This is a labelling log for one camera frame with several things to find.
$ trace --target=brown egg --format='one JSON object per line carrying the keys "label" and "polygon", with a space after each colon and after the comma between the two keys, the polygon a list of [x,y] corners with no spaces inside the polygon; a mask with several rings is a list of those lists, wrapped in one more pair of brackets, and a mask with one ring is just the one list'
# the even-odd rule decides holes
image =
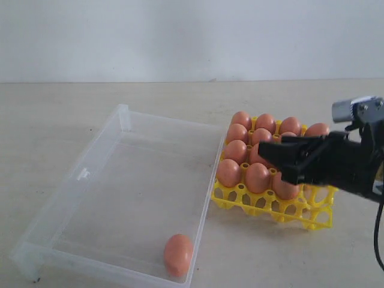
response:
{"label": "brown egg", "polygon": [[267,168],[272,168],[272,164],[268,161],[266,161],[264,158],[262,158],[260,155],[259,155],[259,144],[256,144],[252,147],[251,151],[250,151],[250,157],[249,157],[249,160],[250,160],[250,164],[253,164],[253,163],[262,163],[264,166],[266,166]]}
{"label": "brown egg", "polygon": [[321,136],[329,134],[329,126],[325,123],[316,123],[313,124],[308,130],[304,133],[304,136]]}
{"label": "brown egg", "polygon": [[258,144],[260,141],[269,142],[272,140],[272,134],[265,128],[256,129],[251,137],[252,145]]}
{"label": "brown egg", "polygon": [[278,137],[278,141],[279,141],[279,142],[281,142],[281,138],[282,138],[283,136],[295,136],[295,137],[297,137],[297,135],[296,135],[294,132],[290,132],[290,131],[288,131],[288,132],[284,132],[282,135],[280,135],[280,136]]}
{"label": "brown egg", "polygon": [[224,159],[218,164],[216,178],[225,187],[234,187],[241,181],[241,168],[236,161]]}
{"label": "brown egg", "polygon": [[273,177],[272,189],[275,191],[276,195],[283,200],[295,198],[300,191],[298,185],[292,185],[290,183],[282,181],[281,172],[278,172]]}
{"label": "brown egg", "polygon": [[248,143],[248,131],[243,125],[235,123],[229,126],[226,142],[229,143],[233,140],[241,140],[246,144]]}
{"label": "brown egg", "polygon": [[232,117],[232,120],[230,122],[231,124],[241,124],[243,125],[247,130],[252,129],[252,119],[251,116],[245,112],[245,111],[239,111],[235,113]]}
{"label": "brown egg", "polygon": [[256,124],[255,124],[255,130],[259,128],[264,128],[267,129],[271,134],[274,134],[276,131],[276,122],[274,117],[271,114],[265,113],[260,115],[256,119]]}
{"label": "brown egg", "polygon": [[279,134],[283,134],[288,131],[295,133],[296,136],[300,136],[301,123],[296,117],[288,117],[281,123]]}
{"label": "brown egg", "polygon": [[247,145],[241,140],[234,140],[224,148],[224,159],[235,160],[239,165],[247,159]]}
{"label": "brown egg", "polygon": [[193,244],[189,237],[173,235],[164,249],[164,264],[168,273],[174,277],[184,276],[190,268],[192,256]]}
{"label": "brown egg", "polygon": [[269,188],[271,173],[262,163],[254,163],[245,173],[245,186],[252,193],[260,194]]}

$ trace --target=white table surface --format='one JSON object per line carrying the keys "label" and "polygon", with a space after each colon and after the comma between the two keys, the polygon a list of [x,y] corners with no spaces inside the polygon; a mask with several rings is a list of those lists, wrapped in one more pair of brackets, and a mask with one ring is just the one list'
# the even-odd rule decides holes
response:
{"label": "white table surface", "polygon": [[[0,287],[120,287],[44,268],[27,282],[8,259],[31,218],[119,103],[227,125],[238,110],[331,123],[334,101],[384,95],[384,80],[242,83],[0,84]],[[373,252],[377,204],[335,196],[334,227],[287,228],[211,203],[192,287],[383,287]],[[384,254],[384,240],[380,240]]]}

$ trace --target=transparent plastic box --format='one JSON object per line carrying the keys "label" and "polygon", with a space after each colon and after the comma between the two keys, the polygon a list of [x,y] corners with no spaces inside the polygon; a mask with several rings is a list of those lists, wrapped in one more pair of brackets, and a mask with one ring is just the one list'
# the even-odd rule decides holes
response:
{"label": "transparent plastic box", "polygon": [[[49,265],[127,287],[189,287],[223,134],[119,105],[11,258],[34,281]],[[183,279],[163,264],[177,233],[194,243]]]}

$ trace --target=wire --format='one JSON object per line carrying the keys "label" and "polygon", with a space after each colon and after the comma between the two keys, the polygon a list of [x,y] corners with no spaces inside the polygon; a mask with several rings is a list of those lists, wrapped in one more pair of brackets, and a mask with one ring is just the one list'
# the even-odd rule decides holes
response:
{"label": "wire", "polygon": [[380,220],[382,218],[382,213],[383,213],[383,207],[384,207],[384,193],[382,193],[382,198],[380,200],[379,208],[377,210],[376,220],[374,223],[374,231],[373,231],[374,255],[376,256],[376,260],[378,264],[384,271],[384,263],[382,261],[382,258],[380,257],[380,251],[379,251],[379,229],[380,229]]}

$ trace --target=egg holder cup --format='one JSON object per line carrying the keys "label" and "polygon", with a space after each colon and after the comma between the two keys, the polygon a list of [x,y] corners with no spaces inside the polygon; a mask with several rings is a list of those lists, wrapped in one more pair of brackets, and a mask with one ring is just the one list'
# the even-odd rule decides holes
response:
{"label": "egg holder cup", "polygon": [[[252,118],[252,129],[248,131],[249,139],[254,132],[257,117]],[[273,140],[279,138],[278,131],[281,121],[276,121],[276,131]],[[304,135],[307,126],[303,125],[301,136]],[[248,154],[252,146],[247,145]],[[230,209],[234,206],[241,207],[247,215],[258,216],[268,213],[272,218],[281,223],[287,223],[292,220],[298,220],[305,229],[319,230],[332,227],[332,205],[334,203],[334,193],[338,190],[333,186],[315,186],[301,184],[298,195],[290,200],[279,198],[272,190],[272,181],[269,189],[263,193],[251,193],[245,185],[245,172],[250,164],[242,163],[242,179],[235,187],[225,187],[218,179],[215,179],[214,187],[211,193],[213,200],[219,208]],[[275,175],[277,170],[268,169],[271,175]],[[317,201],[318,196],[323,196],[322,200]]]}

